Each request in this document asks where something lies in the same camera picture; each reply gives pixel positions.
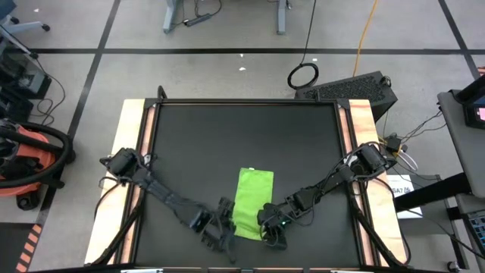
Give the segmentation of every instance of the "gray floor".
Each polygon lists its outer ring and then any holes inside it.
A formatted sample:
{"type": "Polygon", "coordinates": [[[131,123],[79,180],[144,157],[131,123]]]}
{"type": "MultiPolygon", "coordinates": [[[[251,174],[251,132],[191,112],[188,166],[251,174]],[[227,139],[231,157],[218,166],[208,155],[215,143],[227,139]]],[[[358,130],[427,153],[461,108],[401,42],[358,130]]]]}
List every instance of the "gray floor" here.
{"type": "MultiPolygon", "coordinates": [[[[21,21],[41,20],[52,30],[31,30],[18,37],[35,49],[96,49],[114,0],[18,0],[14,16],[21,21]]],[[[211,49],[302,48],[305,45],[312,2],[292,0],[287,11],[287,34],[277,36],[274,3],[265,0],[223,0],[220,14],[195,27],[161,30],[163,0],[121,0],[107,49],[211,49]]],[[[446,0],[470,49],[485,49],[481,0],[446,0]]],[[[217,9],[217,1],[201,2],[201,13],[217,9]]],[[[356,49],[371,10],[371,0],[318,1],[309,47],[356,49]]],[[[192,18],[193,2],[186,1],[185,15],[192,18]]],[[[459,49],[436,0],[383,0],[368,30],[366,49],[459,49]]],[[[90,54],[42,54],[45,69],[66,89],[66,100],[55,112],[52,125],[67,131],[86,86],[95,51],[90,54]]],[[[287,74],[300,62],[300,54],[103,54],[86,100],[74,145],[76,162],[66,167],[50,208],[30,270],[65,268],[83,264],[92,229],[93,210],[105,173],[98,159],[111,151],[124,99],[154,97],[163,85],[171,98],[285,98],[294,96],[286,85],[287,74]]],[[[474,55],[477,66],[485,55],[474,55]]],[[[307,55],[320,68],[319,83],[352,75],[354,55],[307,55]]],[[[382,71],[393,82],[399,101],[392,107],[386,134],[405,134],[437,112],[437,93],[460,89],[473,77],[462,55],[363,55],[359,74],[382,71]]],[[[296,83],[309,80],[298,72],[296,83]]],[[[58,101],[61,89],[51,85],[47,97],[58,101]]],[[[429,128],[444,123],[431,121],[429,128]]],[[[377,123],[383,132],[383,120],[377,123]]],[[[409,154],[420,174],[448,177],[461,170],[446,129],[409,140],[409,154]]],[[[38,210],[20,212],[13,199],[0,199],[0,221],[34,222],[38,210]]],[[[454,260],[451,243],[443,235],[408,236],[412,265],[444,269],[454,260]]],[[[476,265],[468,256],[472,269],[476,265]]]]}

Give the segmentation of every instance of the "green towel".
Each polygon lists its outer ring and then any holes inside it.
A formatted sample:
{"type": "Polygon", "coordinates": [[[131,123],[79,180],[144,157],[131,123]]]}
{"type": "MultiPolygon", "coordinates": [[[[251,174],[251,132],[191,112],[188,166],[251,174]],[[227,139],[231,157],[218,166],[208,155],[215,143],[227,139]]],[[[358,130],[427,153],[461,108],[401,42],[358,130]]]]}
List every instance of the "green towel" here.
{"type": "Polygon", "coordinates": [[[273,172],[241,168],[233,211],[236,235],[252,240],[261,240],[256,218],[258,210],[271,202],[273,172]]]}

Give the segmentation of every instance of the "white label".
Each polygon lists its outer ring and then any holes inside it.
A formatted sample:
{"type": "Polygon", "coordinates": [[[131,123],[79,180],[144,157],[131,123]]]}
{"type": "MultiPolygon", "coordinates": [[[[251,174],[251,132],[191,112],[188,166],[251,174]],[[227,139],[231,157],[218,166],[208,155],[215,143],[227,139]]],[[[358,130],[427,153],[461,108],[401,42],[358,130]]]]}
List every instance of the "white label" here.
{"type": "MultiPolygon", "coordinates": [[[[407,174],[406,175],[400,175],[400,176],[399,175],[389,175],[389,174],[387,175],[387,182],[388,182],[389,186],[391,186],[391,188],[393,188],[394,197],[401,196],[405,193],[409,193],[409,192],[413,191],[414,187],[413,187],[413,185],[410,181],[411,181],[411,178],[407,174]]],[[[412,212],[417,212],[419,214],[423,214],[421,212],[420,207],[410,209],[410,210],[412,212]]],[[[419,216],[419,215],[416,215],[414,213],[404,211],[404,212],[399,212],[397,214],[397,218],[398,219],[410,219],[410,218],[422,218],[422,217],[419,216]]]]}

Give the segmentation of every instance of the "wooden table frame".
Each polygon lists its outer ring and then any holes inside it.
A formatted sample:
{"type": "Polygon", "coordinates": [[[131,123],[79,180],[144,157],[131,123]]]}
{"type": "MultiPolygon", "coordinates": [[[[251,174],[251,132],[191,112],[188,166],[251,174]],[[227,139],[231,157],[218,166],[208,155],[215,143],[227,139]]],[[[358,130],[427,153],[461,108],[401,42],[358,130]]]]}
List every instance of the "wooden table frame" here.
{"type": "MultiPolygon", "coordinates": [[[[144,155],[149,150],[150,139],[152,135],[152,124],[155,116],[155,107],[145,108],[144,99],[126,99],[120,115],[116,136],[114,138],[113,149],[111,154],[115,154],[120,148],[139,148],[144,155]],[[146,119],[143,124],[144,134],[139,135],[142,129],[142,116],[146,111],[146,119]]],[[[343,140],[347,152],[352,150],[352,144],[360,145],[369,141],[377,142],[377,132],[374,125],[371,106],[368,100],[349,100],[348,110],[339,109],[340,123],[343,130],[343,140]]],[[[379,176],[381,180],[387,182],[386,174],[379,176]]],[[[102,194],[113,187],[114,182],[106,180],[103,185],[102,194]]],[[[127,200],[128,187],[118,187],[113,190],[99,206],[96,220],[92,229],[91,239],[86,254],[85,263],[97,259],[106,246],[111,242],[113,236],[120,229],[121,219],[123,218],[125,202],[127,200]]],[[[136,204],[139,195],[139,188],[133,190],[133,199],[131,209],[136,204]]],[[[368,184],[367,189],[368,208],[371,211],[371,219],[375,231],[386,246],[392,251],[394,256],[401,262],[406,260],[405,248],[402,243],[399,223],[394,209],[392,194],[381,183],[373,180],[368,184]]],[[[362,207],[362,200],[358,199],[358,204],[362,207]]],[[[120,262],[126,263],[130,260],[131,246],[133,240],[133,225],[125,236],[123,251],[121,252],[120,262]]],[[[360,227],[362,250],[366,265],[374,265],[377,259],[374,259],[373,247],[369,241],[368,235],[363,227],[360,227]]],[[[379,256],[381,265],[386,262],[382,256],[379,256]]]]}

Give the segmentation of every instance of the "orange vacuum cleaner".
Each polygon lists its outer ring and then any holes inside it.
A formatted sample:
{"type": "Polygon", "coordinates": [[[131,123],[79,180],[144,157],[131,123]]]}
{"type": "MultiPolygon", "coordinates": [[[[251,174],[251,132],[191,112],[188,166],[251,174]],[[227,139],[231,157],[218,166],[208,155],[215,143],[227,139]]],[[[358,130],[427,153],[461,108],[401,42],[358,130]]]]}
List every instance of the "orange vacuum cleaner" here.
{"type": "Polygon", "coordinates": [[[0,196],[16,196],[20,209],[39,205],[42,184],[62,188],[60,170],[75,158],[67,134],[40,124],[0,120],[0,196]],[[62,147],[49,143],[44,134],[59,139],[62,147]]]}

